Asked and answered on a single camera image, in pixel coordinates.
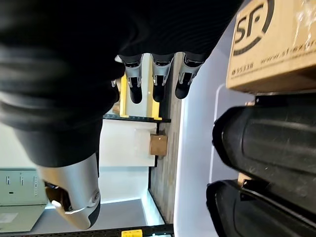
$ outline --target small cardboard box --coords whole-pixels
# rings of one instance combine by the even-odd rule
[[[150,154],[165,156],[168,150],[168,137],[164,135],[150,135]]]
[[[316,0],[253,0],[238,15],[226,87],[316,89]]]

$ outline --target white wall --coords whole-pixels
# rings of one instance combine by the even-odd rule
[[[108,133],[103,130],[101,139],[99,188],[102,201],[141,198],[148,188],[148,165],[155,163],[155,157],[148,155],[150,135],[146,129],[156,130],[156,124],[141,123],[146,129],[142,130],[138,124],[135,131],[129,122],[107,121],[109,130]],[[34,165],[13,129],[0,123],[0,168],[9,167],[34,168]]]
[[[103,120],[100,136],[100,166],[154,166],[150,155],[150,133],[156,133],[157,124]]]
[[[13,129],[0,123],[0,167],[34,168]]]
[[[148,189],[148,167],[100,167],[101,201],[141,198]]]

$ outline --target yellow label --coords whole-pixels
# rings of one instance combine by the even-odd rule
[[[122,231],[122,237],[143,237],[142,230]]]

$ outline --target wooden floor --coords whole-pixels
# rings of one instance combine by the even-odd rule
[[[173,223],[181,113],[181,100],[176,98],[174,91],[178,81],[181,60],[182,54],[178,53],[174,58],[171,75],[172,90],[169,98],[171,123],[161,124],[159,128],[162,134],[165,133],[168,136],[167,156],[159,157],[157,167],[152,168],[151,171],[151,193],[167,223]]]

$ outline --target metal shelf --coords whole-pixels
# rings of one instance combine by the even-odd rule
[[[120,117],[119,115],[110,115],[110,114],[103,115],[103,118],[113,119],[113,120],[136,121],[136,122],[156,122],[156,123],[171,122],[171,119],[169,118],[162,118],[161,120],[157,120],[150,117],[139,117],[139,116],[128,116],[125,118],[125,117]]]
[[[5,237],[121,237],[122,231],[142,230],[144,237],[149,236],[162,236],[172,235],[173,224],[159,225],[159,226],[142,226],[133,228],[121,228],[110,230],[98,231],[82,231],[82,232],[69,232],[69,233],[53,233],[53,234],[40,234],[40,235],[5,235]]]

